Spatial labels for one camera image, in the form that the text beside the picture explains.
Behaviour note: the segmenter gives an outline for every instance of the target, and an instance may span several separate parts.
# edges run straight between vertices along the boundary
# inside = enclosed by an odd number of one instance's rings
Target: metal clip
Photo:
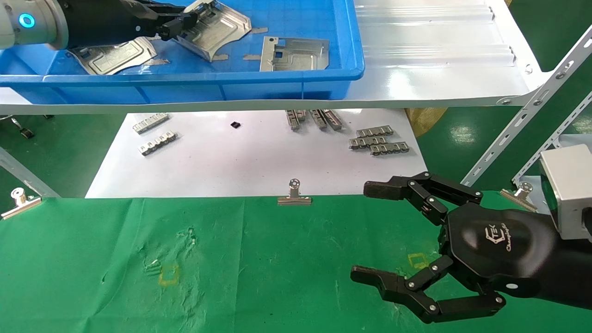
[[[286,117],[288,118],[288,124],[293,131],[300,129],[300,122],[295,110],[286,110]]]
[[[382,143],[380,145],[372,145],[370,146],[371,154],[374,156],[378,155],[387,155],[387,154],[396,154],[396,153],[406,153],[409,151],[409,146],[407,146],[406,142],[394,142],[394,143]]]
[[[338,118],[337,114],[333,110],[323,110],[325,120],[333,130],[340,130],[343,127],[342,121]]]
[[[387,143],[387,138],[383,136],[357,137],[349,139],[349,149],[370,148],[372,145],[381,145]]]
[[[521,182],[516,192],[512,193],[508,190],[501,190],[500,194],[502,197],[513,201],[529,211],[536,212],[537,207],[527,200],[530,192],[532,192],[532,185],[528,182]]]
[[[136,133],[142,134],[148,131],[149,129],[153,129],[154,127],[164,123],[167,120],[169,120],[168,113],[157,113],[135,124],[132,128],[134,129],[134,131],[136,131]]]
[[[393,135],[395,131],[392,130],[391,126],[385,125],[380,127],[372,127],[370,129],[357,130],[356,134],[358,137],[370,137],[370,136],[389,136]]]
[[[280,206],[308,206],[310,205],[313,200],[309,197],[301,197],[300,196],[300,181],[298,179],[293,179],[289,183],[290,186],[290,195],[289,197],[279,197],[278,198],[278,205]]]
[[[28,209],[31,209],[38,204],[41,203],[41,197],[29,197],[25,195],[25,190],[22,187],[17,187],[12,192],[10,192],[10,196],[14,199],[14,203],[17,205],[13,209],[7,211],[6,213],[0,214],[3,219],[7,219],[9,217],[13,217],[16,214],[22,213]]]
[[[317,124],[318,129],[324,130],[327,128],[327,122],[321,113],[321,110],[310,110],[310,114],[313,115],[313,120]]]
[[[163,146],[175,141],[177,137],[177,133],[168,131],[165,134],[157,137],[156,139],[141,145],[140,147],[138,147],[138,150],[142,155],[147,156],[162,148]]]

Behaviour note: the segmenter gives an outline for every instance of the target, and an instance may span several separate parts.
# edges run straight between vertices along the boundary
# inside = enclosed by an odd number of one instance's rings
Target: robotic hand
[[[383,300],[408,307],[423,322],[492,316],[505,304],[499,294],[535,297],[592,309],[592,243],[562,239],[550,215],[480,206],[481,193],[428,172],[369,181],[364,195],[408,200],[442,226],[442,255],[406,280],[387,271],[354,266],[353,281],[375,286]],[[451,212],[436,197],[459,207]],[[434,301],[424,291],[446,274],[477,296]]]
[[[184,10],[151,0],[6,0],[0,8],[0,49],[43,43],[75,49],[156,34],[169,40],[197,24],[197,14]]]

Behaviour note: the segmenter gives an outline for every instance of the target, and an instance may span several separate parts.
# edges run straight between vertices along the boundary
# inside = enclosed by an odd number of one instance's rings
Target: metal bracket
[[[197,25],[183,31],[176,41],[209,62],[221,47],[252,29],[247,16],[216,0],[197,0],[185,9],[190,11],[198,14]]]
[[[537,207],[527,200],[530,192],[532,192],[532,185],[527,182],[521,182],[516,192],[512,193],[508,190],[502,190],[500,194],[502,197],[513,201],[514,203],[528,209],[529,211],[536,212]]]
[[[9,217],[13,217],[17,214],[20,214],[26,210],[29,210],[38,204],[41,203],[41,197],[29,197],[25,195],[25,190],[22,187],[17,187],[10,193],[10,196],[14,199],[14,203],[17,205],[13,209],[7,211],[6,213],[0,214],[3,219],[7,219]]]
[[[113,46],[83,47],[68,52],[91,75],[113,75],[140,66],[156,56],[154,46],[145,37]]]
[[[329,41],[326,39],[263,38],[260,72],[313,71],[328,65]]]
[[[563,131],[567,129],[567,127],[580,115],[580,113],[582,113],[582,111],[584,111],[586,106],[588,106],[588,104],[591,102],[592,91],[590,91],[590,93],[586,97],[584,97],[582,102],[580,102],[579,105],[575,107],[574,111],[572,111],[567,116],[565,121],[561,123],[559,127],[557,127],[557,129],[551,134],[551,136],[545,140],[545,143],[543,143],[543,145],[540,146],[540,148],[535,152],[535,154],[532,155],[532,157],[522,166],[520,171],[518,171],[518,173],[512,178],[512,182],[516,186],[518,186],[520,178],[524,176],[526,171],[528,171],[528,169],[540,158],[541,152],[544,152],[545,150],[547,150],[547,148],[550,148],[551,146],[554,146],[555,148],[561,148],[561,145],[559,144],[559,135],[561,135],[561,133],[563,133]]]
[[[532,95],[530,101],[518,111],[502,133],[487,151],[485,151],[485,154],[471,168],[469,173],[466,174],[465,178],[461,181],[463,185],[471,186],[475,184],[476,180],[489,168],[491,163],[495,161],[507,145],[512,142],[528,122],[545,106],[546,102],[559,90],[563,83],[588,58],[590,53],[592,53],[590,39],[592,39],[592,25],[565,55],[563,60],[555,68],[554,74]]]
[[[309,197],[301,197],[300,196],[300,181],[298,179],[293,179],[289,183],[290,186],[290,195],[289,197],[279,197],[278,198],[278,205],[280,206],[297,206],[303,205],[308,206],[313,202],[313,199]]]

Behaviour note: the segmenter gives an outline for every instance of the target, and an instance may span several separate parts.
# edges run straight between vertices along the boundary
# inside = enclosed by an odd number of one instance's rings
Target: metal sheet part
[[[113,75],[139,66],[156,56],[154,46],[145,37],[113,46],[83,47],[68,50],[91,75]]]
[[[198,13],[199,21],[176,41],[209,62],[222,46],[241,39],[252,28],[248,17],[215,0],[195,1],[185,8],[190,11]]]
[[[318,126],[318,129],[324,130],[327,128],[327,122],[321,113],[321,110],[310,110],[310,114],[313,116],[314,123]]]
[[[380,145],[387,143],[387,138],[383,136],[372,136],[372,137],[357,137],[355,139],[349,139],[349,149],[363,149],[370,148],[372,145]]]
[[[157,66],[157,65],[166,65],[170,63],[167,59],[150,59],[147,62],[144,62],[142,65],[144,66]]]
[[[343,122],[339,119],[337,114],[333,110],[323,110],[325,120],[331,126],[333,130],[340,130],[343,127]]]
[[[142,134],[148,131],[149,129],[153,129],[154,127],[164,123],[167,120],[169,120],[168,113],[157,113],[135,124],[132,128],[134,129],[134,131],[136,131],[136,133]]]
[[[328,65],[329,41],[326,39],[263,38],[261,72],[313,71]]]
[[[252,34],[263,34],[263,33],[266,33],[266,32],[268,32],[268,31],[269,31],[269,29],[268,29],[268,28],[253,28],[253,29],[251,30],[251,33],[252,33]]]
[[[169,143],[175,141],[177,137],[177,133],[168,131],[165,134],[157,137],[156,139],[141,145],[140,147],[138,147],[138,150],[142,155],[147,156],[157,151],[158,149],[168,145]]]
[[[394,153],[406,153],[409,151],[409,146],[406,142],[383,143],[381,145],[370,146],[371,154],[374,156],[388,155]]]
[[[288,118],[288,124],[293,131],[300,129],[300,122],[298,121],[298,117],[294,110],[286,110],[286,117]]]
[[[356,135],[358,135],[358,137],[389,136],[393,135],[394,133],[395,131],[393,131],[392,127],[389,125],[372,127],[370,129],[361,129],[356,131]]]

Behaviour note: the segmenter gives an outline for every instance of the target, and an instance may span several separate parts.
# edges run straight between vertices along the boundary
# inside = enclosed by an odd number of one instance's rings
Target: yellow object
[[[165,280],[165,273],[170,274],[173,273],[173,278],[170,280]],[[158,276],[158,284],[166,287],[172,286],[174,284],[179,283],[179,265],[169,265],[163,266],[160,270],[160,275]]]
[[[423,253],[412,253],[407,256],[411,267],[422,270],[430,265],[427,261],[426,255]]]

